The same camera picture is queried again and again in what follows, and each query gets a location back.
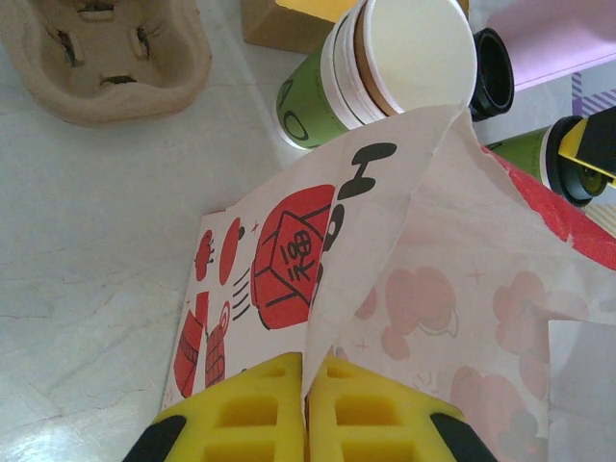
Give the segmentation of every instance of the yellow foam block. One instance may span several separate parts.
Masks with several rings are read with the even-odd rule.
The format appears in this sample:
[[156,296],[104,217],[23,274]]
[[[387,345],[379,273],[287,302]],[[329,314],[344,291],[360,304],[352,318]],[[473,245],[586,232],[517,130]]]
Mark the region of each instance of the yellow foam block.
[[187,422],[167,462],[303,462],[301,354],[278,356],[160,414]]
[[279,356],[168,408],[124,462],[496,462],[454,406],[342,359],[307,400],[309,438],[301,355]]
[[310,14],[330,22],[337,22],[353,8],[355,0],[276,0],[283,8]]
[[310,455],[329,462],[455,462],[431,421],[454,406],[328,357],[309,397]]

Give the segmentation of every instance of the green paper cup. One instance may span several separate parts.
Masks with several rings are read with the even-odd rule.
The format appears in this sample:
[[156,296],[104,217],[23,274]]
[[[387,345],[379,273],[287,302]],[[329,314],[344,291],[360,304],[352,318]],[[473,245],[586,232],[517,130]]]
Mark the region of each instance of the green paper cup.
[[334,44],[344,21],[336,24],[322,49],[310,55],[282,85],[274,122],[290,145],[312,149],[362,122],[348,108],[334,71]]
[[572,205],[584,207],[603,193],[607,178],[558,154],[563,138],[580,120],[576,115],[563,117],[551,127],[496,142],[488,148]]

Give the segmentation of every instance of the white paper bag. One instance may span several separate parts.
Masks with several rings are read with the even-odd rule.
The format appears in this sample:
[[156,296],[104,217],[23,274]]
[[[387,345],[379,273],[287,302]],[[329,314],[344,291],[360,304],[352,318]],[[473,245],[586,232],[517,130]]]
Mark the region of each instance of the white paper bag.
[[550,321],[550,462],[616,454],[616,327]]
[[307,393],[333,351],[453,402],[499,460],[545,461],[548,321],[616,323],[615,268],[466,109],[392,117],[203,219],[164,406],[287,351]]

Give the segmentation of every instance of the pulp cup holder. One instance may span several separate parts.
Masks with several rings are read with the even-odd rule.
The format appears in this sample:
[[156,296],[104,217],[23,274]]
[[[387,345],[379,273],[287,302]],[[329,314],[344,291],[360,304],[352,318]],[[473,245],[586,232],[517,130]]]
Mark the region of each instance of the pulp cup holder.
[[2,0],[0,38],[39,104],[81,125],[164,116],[205,86],[195,0]]

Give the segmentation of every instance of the tile floor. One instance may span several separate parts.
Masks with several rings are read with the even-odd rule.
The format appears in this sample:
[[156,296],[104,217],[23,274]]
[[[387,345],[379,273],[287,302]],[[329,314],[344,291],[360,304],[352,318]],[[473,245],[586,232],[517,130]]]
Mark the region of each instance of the tile floor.
[[[503,1],[475,0],[481,27]],[[0,48],[0,461],[121,460],[157,414],[197,226],[301,154],[270,106],[302,56],[246,45],[239,0],[199,0],[213,48],[183,114],[91,130],[37,107]],[[571,113],[571,81],[477,125]]]

